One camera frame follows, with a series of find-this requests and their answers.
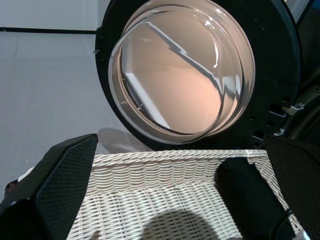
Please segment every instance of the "black panel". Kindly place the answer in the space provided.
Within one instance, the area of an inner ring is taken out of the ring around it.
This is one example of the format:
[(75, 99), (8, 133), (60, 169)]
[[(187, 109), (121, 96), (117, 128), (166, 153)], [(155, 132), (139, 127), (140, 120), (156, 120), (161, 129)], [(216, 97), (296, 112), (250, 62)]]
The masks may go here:
[(87, 190), (97, 143), (97, 135), (89, 134), (50, 148), (0, 204), (0, 237), (66, 239)]
[(311, 239), (320, 239), (320, 148), (273, 137), (264, 146), (288, 205)]

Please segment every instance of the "black fabric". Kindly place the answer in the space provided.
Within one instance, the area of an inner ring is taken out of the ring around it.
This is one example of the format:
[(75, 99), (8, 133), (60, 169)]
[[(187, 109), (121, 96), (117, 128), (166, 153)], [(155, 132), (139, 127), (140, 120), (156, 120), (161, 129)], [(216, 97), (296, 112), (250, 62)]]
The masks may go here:
[[(216, 182), (244, 239), (268, 240), (286, 213), (256, 166), (244, 157), (228, 158), (217, 169)], [(291, 240), (294, 236), (286, 220), (276, 239)]]
[(273, 137), (264, 147), (286, 202), (311, 239), (320, 240), (320, 147)]
[(98, 140), (69, 148), (36, 195), (35, 204), (50, 235), (64, 240), (85, 197)]

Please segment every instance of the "white wall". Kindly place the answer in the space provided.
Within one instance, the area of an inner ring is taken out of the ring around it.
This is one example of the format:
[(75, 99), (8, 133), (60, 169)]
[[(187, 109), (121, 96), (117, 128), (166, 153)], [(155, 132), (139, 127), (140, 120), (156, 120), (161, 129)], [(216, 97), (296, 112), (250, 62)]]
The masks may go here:
[(98, 1), (0, 0), (0, 27), (96, 30)]

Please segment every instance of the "black cloth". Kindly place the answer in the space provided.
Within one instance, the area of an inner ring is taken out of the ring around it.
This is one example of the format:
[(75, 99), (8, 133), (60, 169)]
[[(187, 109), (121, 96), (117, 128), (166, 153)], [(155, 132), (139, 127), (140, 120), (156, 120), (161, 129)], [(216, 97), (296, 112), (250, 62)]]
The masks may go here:
[[(216, 176), (217, 188), (244, 239), (268, 240), (286, 213), (256, 166), (245, 157), (228, 158)], [(295, 236), (288, 219), (276, 236), (277, 240)]]

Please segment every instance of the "white wicker basket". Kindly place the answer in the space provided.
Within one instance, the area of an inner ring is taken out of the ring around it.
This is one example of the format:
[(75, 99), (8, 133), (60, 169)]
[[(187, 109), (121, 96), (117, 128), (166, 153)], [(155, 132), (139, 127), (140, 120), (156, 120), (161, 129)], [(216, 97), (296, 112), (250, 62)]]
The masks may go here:
[[(241, 237), (215, 188), (226, 158), (246, 157), (288, 208), (264, 150), (178, 150), (97, 155), (69, 239)], [(290, 217), (298, 233), (303, 230)]]

